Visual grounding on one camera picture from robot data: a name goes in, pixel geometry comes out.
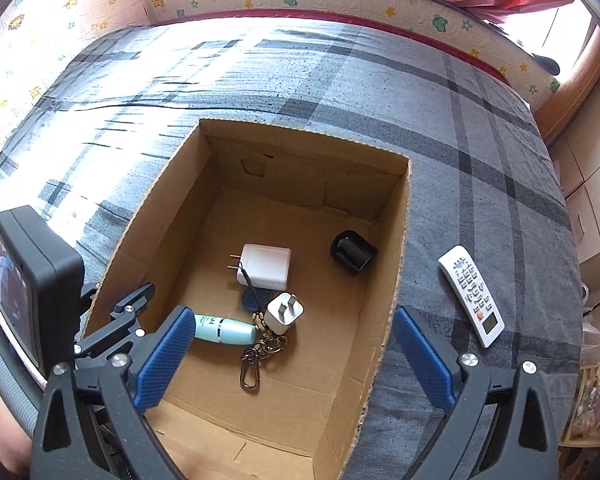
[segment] light blue bottle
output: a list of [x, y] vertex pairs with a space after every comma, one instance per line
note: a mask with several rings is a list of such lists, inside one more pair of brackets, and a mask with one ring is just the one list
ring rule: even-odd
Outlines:
[[256, 341], [256, 327], [235, 319], [196, 314], [196, 339], [249, 346]]

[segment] gray plaid bedsheet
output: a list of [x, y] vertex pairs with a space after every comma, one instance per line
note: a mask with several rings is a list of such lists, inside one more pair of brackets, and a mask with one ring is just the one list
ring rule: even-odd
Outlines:
[[[547, 150], [511, 88], [435, 48], [340, 23], [127, 28], [77, 56], [8, 141], [0, 210], [31, 204], [97, 281], [200, 117], [304, 128], [411, 157], [400, 304], [458, 352], [502, 367], [535, 362], [561, 432], [580, 351], [579, 270]], [[506, 322], [487, 351], [438, 269], [456, 244], [474, 256]], [[391, 339], [344, 478], [401, 478], [441, 417]]]

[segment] charger plug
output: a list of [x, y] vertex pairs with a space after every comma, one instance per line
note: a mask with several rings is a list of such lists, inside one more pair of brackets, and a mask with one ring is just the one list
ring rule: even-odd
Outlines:
[[283, 292], [267, 305], [264, 322], [277, 335], [283, 335], [289, 330], [302, 313], [304, 308], [293, 294]]
[[[251, 284], [256, 288], [270, 288], [271, 290], [286, 290], [286, 280], [289, 276], [289, 263], [291, 249], [272, 247], [267, 245], [245, 244], [242, 254], [238, 258], [245, 272], [249, 275]], [[242, 285], [249, 286], [240, 268], [237, 269], [236, 278]]]

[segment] dark blue round object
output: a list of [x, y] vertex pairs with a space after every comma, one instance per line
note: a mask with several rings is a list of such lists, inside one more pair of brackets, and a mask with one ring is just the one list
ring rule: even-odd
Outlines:
[[[257, 287], [254, 287], [254, 288], [256, 289], [256, 292], [258, 293], [258, 297], [260, 298], [260, 303], [262, 303], [262, 306], [266, 308], [266, 306], [269, 304], [269, 302], [271, 300], [273, 300], [273, 297], [274, 297], [274, 294], [276, 291], [269, 290], [268, 288], [257, 288]], [[256, 312], [258, 312], [260, 310], [258, 307], [258, 302], [253, 297], [253, 293], [251, 292], [250, 288], [247, 288], [242, 293], [242, 307], [244, 310], [246, 310], [247, 312], [251, 312], [252, 314], [255, 314]]]

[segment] cardboard box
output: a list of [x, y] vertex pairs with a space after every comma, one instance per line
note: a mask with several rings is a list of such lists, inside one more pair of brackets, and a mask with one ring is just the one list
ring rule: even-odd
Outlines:
[[[201, 120], [148, 191], [110, 261], [87, 332], [141, 283], [152, 332], [178, 304], [250, 322], [230, 254], [292, 250], [288, 290], [304, 314], [240, 387], [243, 347], [195, 340], [146, 414], [191, 480], [336, 480], [355, 444], [395, 308], [406, 232], [406, 157], [320, 134]], [[353, 229], [379, 250], [352, 278], [331, 259]]]

